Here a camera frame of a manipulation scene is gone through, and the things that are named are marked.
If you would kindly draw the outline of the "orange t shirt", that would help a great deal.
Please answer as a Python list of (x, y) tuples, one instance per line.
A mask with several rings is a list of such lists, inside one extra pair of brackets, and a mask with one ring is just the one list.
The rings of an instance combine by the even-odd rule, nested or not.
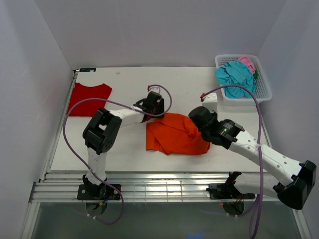
[(160, 151), (165, 155), (202, 155), (210, 149), (210, 143), (187, 116), (167, 113), (146, 125), (146, 150)]

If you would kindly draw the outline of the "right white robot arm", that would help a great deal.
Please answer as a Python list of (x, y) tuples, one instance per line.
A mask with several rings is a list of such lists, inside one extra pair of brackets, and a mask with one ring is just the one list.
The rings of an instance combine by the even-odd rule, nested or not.
[(224, 183), (209, 184), (207, 191), (212, 199), (253, 199), (259, 194), (277, 198), (295, 210), (304, 207), (316, 182), (317, 166), (313, 162), (288, 158), (258, 143), (241, 125), (230, 119), (218, 121), (217, 113), (203, 106), (188, 116), (206, 142), (237, 153), (261, 169), (258, 175), (230, 172)]

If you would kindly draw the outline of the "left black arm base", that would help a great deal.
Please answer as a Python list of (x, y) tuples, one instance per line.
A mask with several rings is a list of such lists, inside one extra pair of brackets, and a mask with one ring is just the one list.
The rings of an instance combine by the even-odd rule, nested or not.
[(101, 182), (97, 185), (91, 183), (86, 175), (82, 177), (83, 184), (79, 185), (77, 200), (120, 200), (119, 193)]

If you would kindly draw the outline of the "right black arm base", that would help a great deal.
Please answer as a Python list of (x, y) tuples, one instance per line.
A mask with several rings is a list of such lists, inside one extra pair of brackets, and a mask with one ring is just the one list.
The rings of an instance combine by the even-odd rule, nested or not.
[(206, 191), (209, 193), (210, 199), (255, 199), (255, 194), (243, 194), (235, 188), (236, 179), (241, 175), (241, 172), (229, 172), (229, 176), (224, 183), (209, 184)]

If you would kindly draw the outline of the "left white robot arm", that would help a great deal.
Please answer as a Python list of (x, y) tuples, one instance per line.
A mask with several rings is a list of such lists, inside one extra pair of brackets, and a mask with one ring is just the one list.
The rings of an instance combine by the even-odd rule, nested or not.
[(106, 180), (105, 166), (107, 152), (114, 145), (119, 129), (128, 125), (143, 123), (157, 115), (163, 117), (164, 99), (158, 87), (148, 91), (146, 98), (137, 101), (131, 109), (108, 111), (99, 108), (89, 121), (83, 132), (83, 138), (88, 150), (88, 165), (90, 169), (83, 176), (88, 192), (100, 199), (106, 193), (106, 187), (101, 180)]

